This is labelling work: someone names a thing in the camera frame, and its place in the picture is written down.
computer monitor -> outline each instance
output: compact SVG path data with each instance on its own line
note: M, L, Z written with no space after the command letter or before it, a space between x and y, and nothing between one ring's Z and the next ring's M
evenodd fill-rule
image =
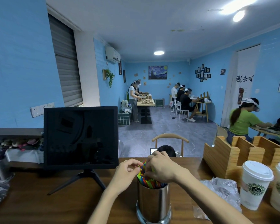
M45 169L110 169L118 164L117 107L44 109Z

potted plant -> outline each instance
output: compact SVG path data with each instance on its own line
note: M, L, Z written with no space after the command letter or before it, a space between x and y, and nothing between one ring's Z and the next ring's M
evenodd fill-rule
M106 77L109 78L108 83L109 83L110 88L112 87L114 76L115 75L109 69L106 70Z

power outlet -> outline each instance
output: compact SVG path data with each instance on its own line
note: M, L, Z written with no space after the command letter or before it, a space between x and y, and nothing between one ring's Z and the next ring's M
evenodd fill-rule
M48 107L55 107L54 102L52 102L52 103L48 103Z
M41 112L41 115L44 114L44 108L47 108L47 107L48 107L47 104L44 104L44 105L40 105L40 106L39 106L39 110L40 110L40 112Z
M41 112L40 112L39 106L36 106L36 107L31 107L31 108L30 108L30 112L31 112L31 116L32 116L32 118L34 118L34 117L37 117L37 116L40 116L40 115L41 115Z

black shorts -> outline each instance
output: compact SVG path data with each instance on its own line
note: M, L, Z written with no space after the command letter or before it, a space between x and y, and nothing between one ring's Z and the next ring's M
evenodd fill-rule
M189 110L189 112L193 112L195 110L195 106L194 107L191 107L191 106L188 106L188 107L181 107L182 110Z

white t-shirt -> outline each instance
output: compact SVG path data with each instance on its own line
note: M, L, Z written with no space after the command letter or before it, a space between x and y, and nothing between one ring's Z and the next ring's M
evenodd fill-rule
M129 87L129 98L130 99L136 99L135 97L131 96L131 92L130 91L132 91L132 94L135 95L135 88L134 88L134 86L130 86Z
M175 87L173 87L173 88L171 89L171 95L172 95L172 97L176 98L175 94L177 94L177 89L176 89Z

